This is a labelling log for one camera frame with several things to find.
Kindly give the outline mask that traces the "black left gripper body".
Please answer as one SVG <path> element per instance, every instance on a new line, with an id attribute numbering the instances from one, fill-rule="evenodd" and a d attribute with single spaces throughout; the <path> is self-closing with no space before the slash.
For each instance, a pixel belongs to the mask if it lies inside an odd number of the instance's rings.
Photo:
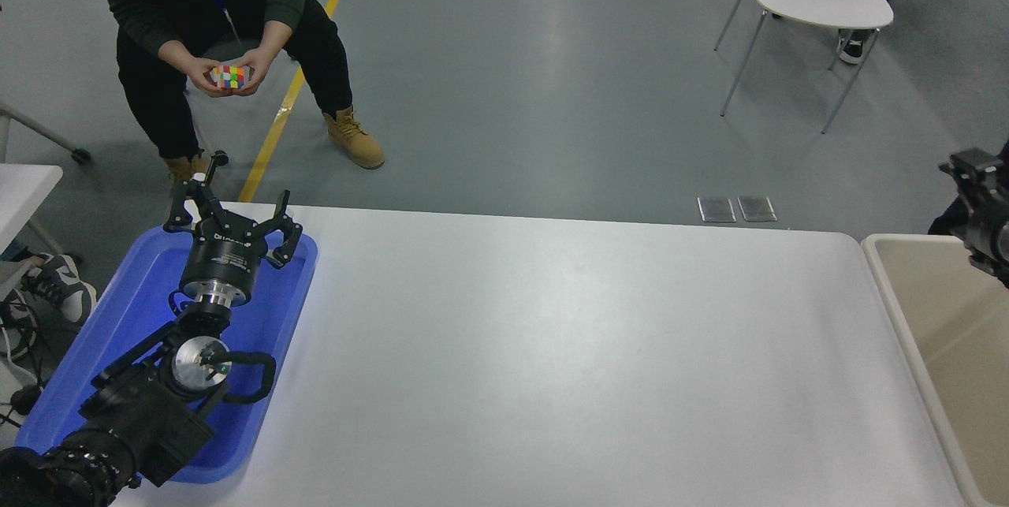
<path id="1" fill-rule="evenodd" d="M 213 230 L 192 230 L 192 248 L 180 278 L 180 291 L 191 299 L 217 292 L 230 301 L 250 301 L 260 263 L 268 251 L 262 235 L 230 237 Z"/>

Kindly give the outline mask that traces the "person's right hand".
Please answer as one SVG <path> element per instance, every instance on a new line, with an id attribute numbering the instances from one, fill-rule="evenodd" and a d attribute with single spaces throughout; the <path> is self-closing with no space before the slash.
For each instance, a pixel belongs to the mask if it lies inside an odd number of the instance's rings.
<path id="1" fill-rule="evenodd" d="M 186 73 L 192 84 L 205 95 L 211 98 L 222 98 L 231 96 L 232 90 L 218 87 L 211 76 L 212 72 L 219 69 L 221 65 L 221 62 L 213 61 L 213 59 L 190 57 L 183 61 L 181 71 Z"/>

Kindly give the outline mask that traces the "person's left hand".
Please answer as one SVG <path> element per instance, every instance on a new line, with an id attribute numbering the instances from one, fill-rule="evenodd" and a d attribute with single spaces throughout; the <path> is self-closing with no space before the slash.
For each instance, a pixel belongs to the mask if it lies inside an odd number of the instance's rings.
<path id="1" fill-rule="evenodd" d="M 246 50 L 240 58 L 230 62 L 231 66 L 246 66 L 249 68 L 249 75 L 241 88 L 229 89 L 228 96 L 252 96 L 259 90 L 260 84 L 266 79 L 270 67 L 273 65 L 277 54 L 265 47 L 256 47 Z"/>

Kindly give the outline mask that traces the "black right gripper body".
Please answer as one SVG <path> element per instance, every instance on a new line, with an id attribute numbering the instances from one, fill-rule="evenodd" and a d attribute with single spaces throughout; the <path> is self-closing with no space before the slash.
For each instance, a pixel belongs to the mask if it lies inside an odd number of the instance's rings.
<path id="1" fill-rule="evenodd" d="M 968 207 L 961 238 L 973 265 L 1003 265 L 1004 203 L 986 201 Z"/>

